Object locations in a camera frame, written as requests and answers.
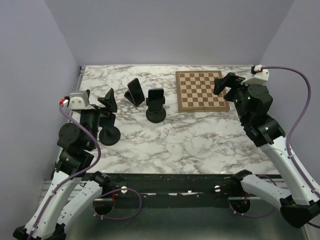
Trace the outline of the black round-base clamp stand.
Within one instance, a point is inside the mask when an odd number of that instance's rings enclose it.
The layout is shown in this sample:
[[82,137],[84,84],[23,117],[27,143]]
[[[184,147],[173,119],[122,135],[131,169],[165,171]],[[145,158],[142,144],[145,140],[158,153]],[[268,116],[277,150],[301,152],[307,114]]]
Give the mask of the black round-base clamp stand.
[[165,120],[167,115],[167,112],[163,107],[165,102],[166,99],[164,96],[158,99],[146,98],[147,110],[145,114],[148,121],[157,124]]

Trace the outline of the blue phone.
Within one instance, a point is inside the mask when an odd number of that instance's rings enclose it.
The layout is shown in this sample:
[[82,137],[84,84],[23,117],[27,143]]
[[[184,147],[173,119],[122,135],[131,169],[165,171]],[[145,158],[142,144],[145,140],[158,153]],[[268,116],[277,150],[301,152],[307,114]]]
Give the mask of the blue phone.
[[164,89],[152,88],[148,90],[148,110],[158,112],[162,110],[164,101]]
[[99,126],[102,128],[113,128],[115,126],[116,115],[110,113],[108,116],[101,116],[99,118]]

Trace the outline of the pink phone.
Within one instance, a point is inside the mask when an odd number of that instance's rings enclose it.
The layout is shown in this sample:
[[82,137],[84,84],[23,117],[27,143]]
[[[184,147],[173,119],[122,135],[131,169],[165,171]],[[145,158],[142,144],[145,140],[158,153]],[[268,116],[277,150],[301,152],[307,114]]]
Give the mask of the pink phone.
[[132,81],[130,81],[127,84],[131,99],[133,101],[133,104],[138,107],[144,100],[145,95],[142,90],[140,81],[138,78],[134,78]]

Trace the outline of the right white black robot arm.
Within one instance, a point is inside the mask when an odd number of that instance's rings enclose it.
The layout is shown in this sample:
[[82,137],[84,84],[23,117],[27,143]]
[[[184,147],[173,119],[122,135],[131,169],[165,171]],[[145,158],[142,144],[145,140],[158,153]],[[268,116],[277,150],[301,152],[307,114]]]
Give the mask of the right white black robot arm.
[[234,174],[230,191],[253,194],[278,209],[294,228],[301,228],[320,214],[320,186],[295,155],[280,124],[268,111],[273,98],[261,80],[248,82],[230,72],[214,81],[213,93],[229,88],[224,99],[233,102],[246,135],[274,164],[287,185],[282,189],[248,170]]

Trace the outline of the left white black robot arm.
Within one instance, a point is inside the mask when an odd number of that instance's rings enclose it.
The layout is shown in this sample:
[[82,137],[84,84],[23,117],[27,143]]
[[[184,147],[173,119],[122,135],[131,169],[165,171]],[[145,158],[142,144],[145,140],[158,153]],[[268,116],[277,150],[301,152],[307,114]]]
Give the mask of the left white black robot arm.
[[57,145],[62,152],[40,206],[26,225],[15,229],[15,239],[64,240],[71,224],[93,200],[107,197],[113,189],[110,178],[97,171],[80,193],[69,199],[86,172],[101,158],[91,152],[100,152],[100,144],[112,146],[121,138],[115,127],[118,106],[114,90],[97,99],[101,106],[90,104],[89,96],[87,89],[72,92],[60,101],[60,112],[69,119],[58,133]]

